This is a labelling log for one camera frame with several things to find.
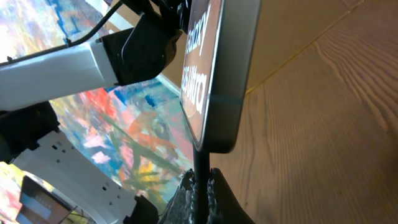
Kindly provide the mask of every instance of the brown label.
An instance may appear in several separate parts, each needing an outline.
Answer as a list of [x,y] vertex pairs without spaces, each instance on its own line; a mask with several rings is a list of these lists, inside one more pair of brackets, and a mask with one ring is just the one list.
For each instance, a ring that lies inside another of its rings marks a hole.
[[201,139],[221,0],[193,0],[180,100],[197,141]]

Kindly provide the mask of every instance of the black pole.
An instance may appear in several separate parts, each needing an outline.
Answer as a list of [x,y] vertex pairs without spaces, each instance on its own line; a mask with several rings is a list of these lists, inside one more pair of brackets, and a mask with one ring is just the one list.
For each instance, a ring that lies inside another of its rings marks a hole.
[[207,182],[210,178],[210,155],[208,152],[198,152],[193,144],[193,168],[197,184],[197,204],[194,211],[194,224],[207,222],[209,215],[207,200]]

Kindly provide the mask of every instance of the colorful painting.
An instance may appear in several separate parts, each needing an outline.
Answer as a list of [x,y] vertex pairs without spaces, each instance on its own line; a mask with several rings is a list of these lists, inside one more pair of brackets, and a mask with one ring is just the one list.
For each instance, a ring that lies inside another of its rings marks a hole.
[[[76,40],[102,18],[86,0],[2,0],[0,62]],[[102,28],[94,38],[108,34]],[[102,172],[148,198],[159,210],[175,192],[179,175],[193,167],[192,136],[178,96],[157,79],[87,91],[51,101],[61,130]],[[15,223],[24,175],[0,163],[0,220]]]

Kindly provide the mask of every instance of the yellow seam line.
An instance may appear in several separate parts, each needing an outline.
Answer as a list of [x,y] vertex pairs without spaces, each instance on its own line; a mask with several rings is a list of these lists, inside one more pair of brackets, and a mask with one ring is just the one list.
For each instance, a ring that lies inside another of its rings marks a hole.
[[328,32],[334,25],[336,25],[339,21],[344,19],[348,14],[350,14],[353,10],[357,9],[358,6],[360,6],[364,0],[361,0],[355,7],[353,7],[351,10],[348,10],[345,12],[338,20],[336,20],[334,23],[330,24],[324,31],[320,32],[312,41],[310,41],[308,44],[304,45],[296,54],[291,56],[286,62],[284,62],[281,66],[279,66],[277,69],[275,69],[273,72],[268,77],[265,77],[265,79],[261,80],[259,83],[255,84],[253,87],[248,88],[245,92],[245,95],[249,94],[252,92],[255,88],[257,88],[259,85],[263,84],[265,81],[267,81],[273,74],[277,73],[280,69],[282,69],[285,65],[290,63],[292,60],[294,60],[300,53],[302,53],[307,47],[311,46],[315,41],[317,41],[324,33]]

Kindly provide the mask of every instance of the abstract mural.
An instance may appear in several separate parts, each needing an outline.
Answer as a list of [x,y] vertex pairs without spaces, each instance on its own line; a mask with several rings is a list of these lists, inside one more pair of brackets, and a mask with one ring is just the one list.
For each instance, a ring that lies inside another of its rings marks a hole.
[[[2,0],[0,62],[62,45],[66,37],[78,39],[101,18],[85,0]],[[102,28],[94,38],[106,34]],[[192,136],[178,95],[153,79],[66,96],[51,104],[61,130],[87,159],[163,212],[180,173],[193,166]],[[24,175],[53,189],[0,163],[0,220],[5,223],[16,222]]]

